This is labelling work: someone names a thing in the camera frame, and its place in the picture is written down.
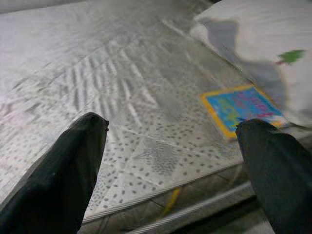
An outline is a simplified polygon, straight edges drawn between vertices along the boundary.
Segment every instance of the yellow book border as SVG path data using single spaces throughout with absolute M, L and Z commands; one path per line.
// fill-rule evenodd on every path
M 207 101 L 206 97 L 211 97 L 211 96 L 215 96 L 215 95 L 218 95 L 218 94 L 227 94 L 227 93 L 232 93 L 232 92 L 236 92 L 236 91 L 243 91 L 243 90 L 247 90 L 247 89 L 250 89 L 250 88 L 255 88 L 263 97 L 265 97 L 271 104 L 273 104 L 272 100 L 265 93 L 263 93 L 260 89 L 258 89 L 256 86 L 254 86 L 253 84 L 246 84 L 246 85 L 240 85 L 240 86 L 232 87 L 232 88 L 228 88 L 228 89 L 211 91 L 211 92 L 207 92 L 207 93 L 204 93 L 204 94 L 201 95 L 201 98 L 200 98 L 201 102 L 205 105 L 208 113 L 213 118 L 213 120 L 217 123 L 218 127 L 221 129 L 221 131 L 223 132 L 223 134 L 227 138 L 236 138 L 236 133 L 235 132 L 230 132 L 228 130 L 226 125 L 223 124 L 221 119 L 215 113 L 213 107 Z M 282 126 L 282 124 L 279 121 L 272 122 L 271 124 L 273 124 L 276 127 Z

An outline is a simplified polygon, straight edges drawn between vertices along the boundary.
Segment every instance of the book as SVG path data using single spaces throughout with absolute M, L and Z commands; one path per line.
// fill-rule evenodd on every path
M 226 139 L 236 138 L 236 126 L 252 118 L 261 119 L 276 127 L 288 124 L 270 99 L 254 85 L 204 93 L 201 101 Z

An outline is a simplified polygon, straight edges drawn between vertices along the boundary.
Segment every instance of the green leaf print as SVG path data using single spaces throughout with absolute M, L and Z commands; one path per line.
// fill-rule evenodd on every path
M 278 64 L 287 63 L 288 65 L 296 62 L 298 59 L 302 58 L 304 55 L 305 50 L 291 50 L 288 52 L 285 52 L 279 57 L 281 58 L 281 61 L 278 62 Z

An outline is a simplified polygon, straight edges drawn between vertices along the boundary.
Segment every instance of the pillow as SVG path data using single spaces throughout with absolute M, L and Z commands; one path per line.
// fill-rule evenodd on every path
M 312 127 L 312 2 L 223 0 L 191 35 L 246 72 L 292 123 Z

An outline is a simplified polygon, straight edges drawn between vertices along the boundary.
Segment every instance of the colorful book cover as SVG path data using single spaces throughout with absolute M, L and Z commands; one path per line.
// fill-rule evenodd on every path
M 276 127 L 288 124 L 269 98 L 253 85 L 205 93 L 201 100 L 227 139 L 236 138 L 236 125 L 246 119 L 262 119 Z

